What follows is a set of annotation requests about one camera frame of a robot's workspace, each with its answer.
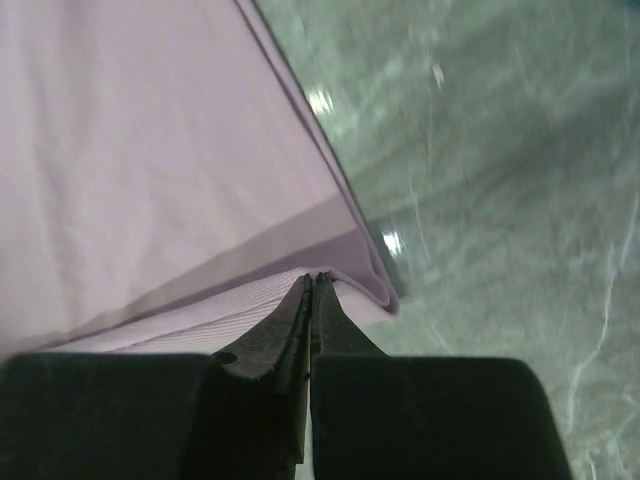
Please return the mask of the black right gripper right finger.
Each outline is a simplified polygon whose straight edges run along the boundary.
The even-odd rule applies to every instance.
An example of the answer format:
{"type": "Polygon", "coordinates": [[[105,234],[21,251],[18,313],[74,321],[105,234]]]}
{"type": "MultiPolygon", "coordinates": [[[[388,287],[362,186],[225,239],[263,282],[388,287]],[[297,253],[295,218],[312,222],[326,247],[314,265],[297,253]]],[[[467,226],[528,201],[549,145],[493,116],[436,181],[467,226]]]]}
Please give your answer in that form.
{"type": "Polygon", "coordinates": [[[534,371],[513,358],[391,356],[320,275],[311,316],[310,409],[318,479],[567,479],[534,371]]]}

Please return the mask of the pink tank top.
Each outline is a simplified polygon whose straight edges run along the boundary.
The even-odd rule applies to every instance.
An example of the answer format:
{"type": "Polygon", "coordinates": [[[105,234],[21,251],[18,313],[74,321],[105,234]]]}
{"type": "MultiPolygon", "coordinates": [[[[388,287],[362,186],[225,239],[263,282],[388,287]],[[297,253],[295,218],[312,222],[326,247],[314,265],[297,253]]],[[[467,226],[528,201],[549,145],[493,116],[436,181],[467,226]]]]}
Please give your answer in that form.
{"type": "Polygon", "coordinates": [[[1,5],[1,352],[213,351],[296,277],[399,299],[251,1],[1,5]]]}

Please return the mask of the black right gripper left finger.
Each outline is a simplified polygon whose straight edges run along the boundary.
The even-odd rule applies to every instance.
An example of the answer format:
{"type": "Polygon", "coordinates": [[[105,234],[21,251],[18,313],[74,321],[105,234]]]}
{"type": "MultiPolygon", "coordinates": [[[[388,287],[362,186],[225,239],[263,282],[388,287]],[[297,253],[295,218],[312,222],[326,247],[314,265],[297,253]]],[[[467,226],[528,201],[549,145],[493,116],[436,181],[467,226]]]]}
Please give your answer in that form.
{"type": "Polygon", "coordinates": [[[5,479],[291,479],[311,279],[212,354],[34,352],[1,366],[5,479]]]}

